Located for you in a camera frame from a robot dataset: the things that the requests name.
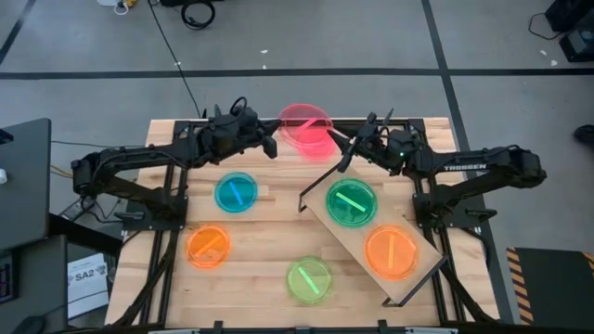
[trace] blue petri dish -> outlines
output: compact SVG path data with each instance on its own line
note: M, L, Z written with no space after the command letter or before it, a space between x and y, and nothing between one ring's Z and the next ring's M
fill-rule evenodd
M226 212L244 212L253 205L257 197L258 185L246 173L229 173L214 189L216 204Z

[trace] black floor stripe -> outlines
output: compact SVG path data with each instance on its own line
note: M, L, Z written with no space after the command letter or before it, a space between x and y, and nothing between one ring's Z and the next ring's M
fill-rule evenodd
M451 76L558 76L594 75L592 69L484 69L448 70Z
M468 136L466 135L466 129L464 127L464 121L460 114L458 99L456 98L456 92L454 85L452 84L452 72L447 67L446 56L442 47L442 42L439 38L439 32L437 31L437 24L435 22L435 16L433 15L433 9L431 7L430 0L421 0L423 11L425 13L425 19L429 27L429 34L433 43L433 51L437 59L437 65L441 72L442 82L444 84L445 97L447 99L447 105L452 117L452 123L454 124L454 131L456 138L458 139L458 146L461 150L470 149L470 143ZM468 178L476 177L476 173L467 173ZM484 197L478 196L477 201L479 202L479 208L484 209ZM499 310L499 317L506 323L513 323L513 315L511 313L511 304L508 298L507 291L505 290L505 281L503 279L503 272L497 260L497 251L495 248L495 241L493 240L493 232L488 222L483 224L481 229L481 235L485 238L485 247L491 254L495 254L488 268L489 276L491 277L491 283L493 291L496 297L497 308Z
M17 35L19 35L20 28L22 28L23 24L25 24L25 20L27 19L27 16L31 12L31 8L33 7L33 5L35 5L35 1L36 0L27 1L27 4L25 5L22 12L20 13L19 20L17 20L17 23L15 23L15 25L12 27L10 34L6 38L4 44L2 45L2 48L0 49L0 65L2 65L2 62L6 58L8 51L10 51L10 47L17 39Z
M277 69L184 71L186 78L278 77L331 75L439 75L438 69ZM0 72L0 79L155 79L179 78L179 71L83 71L83 72Z
M277 69L277 70L205 70L184 71L187 78L240 78L289 76L574 76L594 75L594 69L519 69L519 70L450 70L450 69ZM68 72L0 72L0 80L76 80L76 79L162 79L179 78L179 71L68 71ZM449 93L448 104L458 109Z

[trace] blue stick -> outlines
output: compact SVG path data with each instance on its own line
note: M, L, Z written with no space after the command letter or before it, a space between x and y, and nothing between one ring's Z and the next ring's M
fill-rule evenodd
M243 200L241 199L241 196L239 195L238 190L235 189L235 185L233 184L233 181L229 181L229 186L231 186L231 190L233 190L233 194L235 194L235 198L238 200L239 205L243 205Z

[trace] green petri dish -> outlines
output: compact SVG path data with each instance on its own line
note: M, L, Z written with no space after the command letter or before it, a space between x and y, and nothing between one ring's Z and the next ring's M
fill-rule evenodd
M328 190L326 207L330 217L339 225L361 227L375 217L378 199L373 189L364 182L344 179Z
M258 197L258 186L246 173L225 175L214 189L214 199L219 208L226 212L244 212Z
M291 264L287 273L287 287L297 301L317 304L330 294L332 273L320 258L306 256Z

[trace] black box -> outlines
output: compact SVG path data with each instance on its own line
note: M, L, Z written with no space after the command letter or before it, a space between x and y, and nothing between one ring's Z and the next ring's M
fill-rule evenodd
M555 32L567 32L594 7L592 0L555 0L545 16Z
M570 62L594 61L594 8L559 41Z

